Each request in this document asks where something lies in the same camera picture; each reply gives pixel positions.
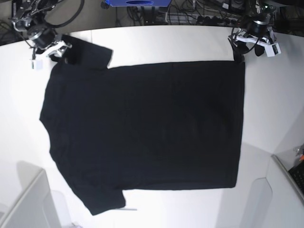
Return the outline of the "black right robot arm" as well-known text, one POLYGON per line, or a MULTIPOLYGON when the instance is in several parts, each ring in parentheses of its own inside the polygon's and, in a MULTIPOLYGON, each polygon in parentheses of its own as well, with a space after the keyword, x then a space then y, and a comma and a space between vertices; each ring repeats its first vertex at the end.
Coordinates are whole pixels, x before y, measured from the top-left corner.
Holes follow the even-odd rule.
POLYGON ((72 47, 51 25, 43 20, 59 0, 13 0, 11 22, 14 30, 32 49, 31 67, 41 69, 47 57, 58 61, 72 47))

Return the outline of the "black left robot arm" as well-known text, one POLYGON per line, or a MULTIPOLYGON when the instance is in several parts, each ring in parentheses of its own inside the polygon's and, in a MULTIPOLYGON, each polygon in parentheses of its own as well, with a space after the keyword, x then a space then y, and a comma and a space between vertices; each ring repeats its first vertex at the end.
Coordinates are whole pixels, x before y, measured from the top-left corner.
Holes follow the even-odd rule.
POLYGON ((233 25, 228 40, 235 62, 244 62, 244 55, 255 52, 257 57, 266 54, 274 57, 281 54, 273 27, 270 25, 274 9, 261 0, 249 0, 245 14, 233 25))

